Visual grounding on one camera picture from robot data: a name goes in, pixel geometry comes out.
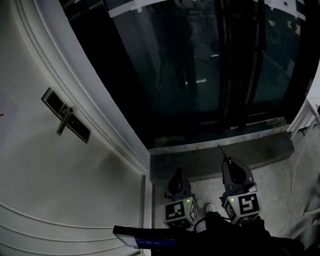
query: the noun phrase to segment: glass door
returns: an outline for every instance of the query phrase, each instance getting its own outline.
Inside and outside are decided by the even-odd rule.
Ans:
[[[157,140],[184,145],[257,132],[266,126],[246,124],[276,117],[291,123],[319,63],[317,1],[60,3],[148,149]]]
[[[180,136],[190,125],[217,121],[216,1],[165,0],[142,7],[133,1],[130,9],[121,1],[105,2],[152,108],[154,136]]]
[[[315,16],[310,11],[310,15],[307,15],[307,10],[317,10],[319,7],[312,4],[313,1],[305,2],[283,0],[274,2],[273,5],[269,1],[263,4],[264,24],[263,27],[260,23],[258,24],[258,34],[265,35],[265,51],[255,53],[252,77],[253,80],[254,77],[257,80],[252,82],[248,92],[249,97],[244,113],[246,122],[284,116],[288,123],[291,123],[292,116],[299,111],[301,99],[304,100],[307,86],[312,78],[310,70],[304,71],[305,68],[301,66],[306,61],[301,56],[317,55],[313,52],[314,39],[310,38],[310,32],[318,21],[315,22]],[[259,1],[254,4],[255,8],[259,9]],[[309,60],[304,65],[314,66],[314,62]],[[295,84],[297,76],[305,77],[306,80],[300,81],[299,85]],[[294,90],[296,94],[301,95],[300,100],[295,100],[296,96],[292,93]]]

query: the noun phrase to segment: door lever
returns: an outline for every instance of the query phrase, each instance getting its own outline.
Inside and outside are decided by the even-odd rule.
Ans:
[[[58,129],[56,130],[56,134],[58,134],[59,136],[61,136],[62,132],[64,131],[72,113],[73,113],[73,109],[71,107],[65,108],[64,110],[59,112],[59,115],[63,117]]]

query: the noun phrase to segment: wall molding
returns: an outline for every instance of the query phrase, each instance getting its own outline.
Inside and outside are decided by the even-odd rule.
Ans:
[[[0,227],[7,230],[11,231],[13,233],[16,233],[18,235],[22,235],[25,237],[29,238],[34,238],[34,239],[39,239],[39,240],[45,240],[45,241],[51,241],[51,242],[61,242],[61,243],[92,243],[92,242],[102,242],[102,241],[109,241],[109,240],[115,240],[119,239],[116,236],[114,237],[108,237],[108,238],[100,238],[100,239],[91,239],[91,240],[67,240],[67,239],[56,239],[56,238],[50,238],[50,237],[44,237],[44,236],[39,236],[39,235],[34,235],[34,234],[29,234],[25,232],[21,232],[19,230],[16,230],[14,228],[11,228],[7,225],[3,225],[0,223]]]
[[[121,247],[125,247],[126,245],[120,245],[120,246],[116,246],[116,247],[112,247],[112,248],[108,248],[108,249],[104,249],[104,250],[97,250],[97,251],[90,251],[90,252],[83,252],[83,253],[72,253],[72,254],[56,254],[56,253],[45,253],[45,252],[38,252],[38,251],[30,251],[30,250],[25,250],[25,249],[21,249],[9,244],[6,244],[4,242],[0,242],[1,246],[22,252],[22,253],[27,253],[27,254],[32,254],[32,255],[43,255],[43,256],[80,256],[80,255],[90,255],[90,254],[98,254],[98,253],[104,253],[107,251],[112,251],[115,249],[119,249]]]
[[[28,215],[26,213],[23,213],[21,211],[13,209],[13,208],[5,205],[2,202],[0,202],[0,207],[10,211],[13,214],[20,215],[20,216],[28,218],[30,220],[41,222],[41,223],[45,223],[45,224],[60,226],[60,227],[73,228],[73,229],[83,229],[83,230],[113,230],[113,228],[114,228],[114,226],[80,226],[80,225],[71,225],[71,224],[64,224],[64,223],[58,223],[58,222],[54,222],[54,221],[49,221],[49,220],[46,220],[46,219],[33,217],[31,215]],[[124,227],[135,228],[135,227],[138,227],[138,225],[129,225],[129,226],[124,226]]]
[[[52,89],[74,109],[93,134],[139,174],[148,174],[149,152],[103,86],[67,18],[51,15],[49,19],[48,13],[44,13],[48,9],[53,15],[64,15],[58,0],[11,1],[14,19],[35,62]],[[73,55],[59,39],[72,44],[69,47],[74,49]]]

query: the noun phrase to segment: floor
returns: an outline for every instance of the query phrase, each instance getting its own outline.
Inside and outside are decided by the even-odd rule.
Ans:
[[[260,216],[265,221],[265,229],[274,237],[300,240],[307,248],[314,242],[320,242],[320,226],[311,225],[317,214],[304,217],[304,211],[320,207],[320,130],[315,126],[308,137],[298,132],[292,142],[295,152],[289,159],[255,169],[252,173],[261,192]],[[295,166],[293,201],[288,215]],[[227,217],[219,199],[224,192],[222,178],[192,182],[191,191],[198,199],[198,219],[204,217],[206,203],[212,203],[216,211]],[[165,228],[161,205],[168,201],[161,187],[155,188],[154,196],[154,227]],[[201,223],[198,231],[204,228]]]
[[[235,143],[235,137],[226,138],[228,144],[218,144],[228,155],[241,161],[251,169],[261,168],[288,159],[294,145],[287,131],[247,139]],[[183,168],[189,182],[198,182],[222,177],[221,163],[224,159],[218,145],[177,153],[155,154],[150,158],[150,180],[154,185],[166,185],[177,168]]]

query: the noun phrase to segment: door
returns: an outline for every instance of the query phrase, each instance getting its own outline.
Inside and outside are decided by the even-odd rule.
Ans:
[[[238,136],[248,133],[247,124],[277,117],[292,122],[319,62],[312,39],[319,22],[315,3],[60,3],[104,86],[148,149]],[[316,54],[306,70],[311,52]]]
[[[135,254],[112,230],[140,225],[142,176],[94,133],[88,143],[68,127],[56,134],[61,121],[41,100],[52,85],[9,1],[0,12],[1,255]]]

